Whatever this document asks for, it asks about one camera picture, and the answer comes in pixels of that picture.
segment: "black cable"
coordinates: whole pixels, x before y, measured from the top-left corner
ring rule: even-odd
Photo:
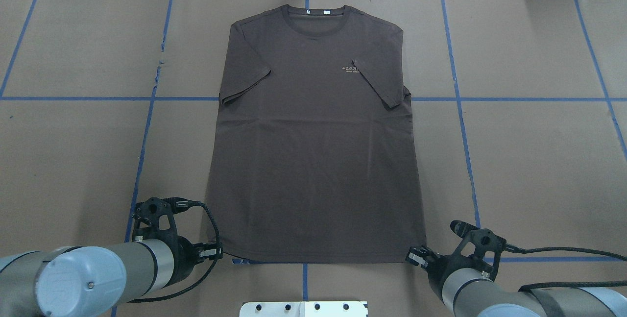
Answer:
[[[612,257],[627,262],[627,257],[612,252],[592,250],[590,248],[578,248],[578,247],[540,247],[540,248],[519,248],[514,245],[506,245],[506,251],[515,254],[533,254],[537,252],[549,252],[549,251],[568,251],[568,252],[582,252],[586,254],[604,255],[606,257]],[[614,286],[627,286],[627,281],[596,281],[596,282],[550,282],[550,283],[537,283],[528,284],[520,287],[519,291],[530,291],[533,289],[543,288],[605,288]]]
[[[209,209],[209,207],[207,207],[206,204],[199,202],[199,201],[194,201],[193,206],[202,207],[204,211],[206,212],[206,214],[209,216],[209,220],[211,221],[211,226],[213,226],[213,231],[216,233],[216,243],[219,245],[220,244],[220,231],[217,229],[216,220],[213,218],[213,214],[211,214],[211,210]],[[179,291],[178,293],[160,296],[160,297],[149,297],[146,299],[134,299],[134,300],[129,301],[129,303],[154,303],[155,301],[164,301],[164,300],[172,299],[174,297],[183,295],[184,293],[187,293],[188,291],[194,289],[200,283],[202,283],[202,281],[204,281],[207,275],[211,273],[211,271],[213,270],[213,267],[215,267],[216,264],[217,264],[217,259],[211,263],[207,271],[202,275],[202,277],[200,277],[200,279],[198,279],[194,284],[191,284],[185,289]]]

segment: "dark gray t-shirt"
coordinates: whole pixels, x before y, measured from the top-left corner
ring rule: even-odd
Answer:
[[[232,25],[206,201],[224,252],[393,263],[425,244],[402,44],[349,6]]]

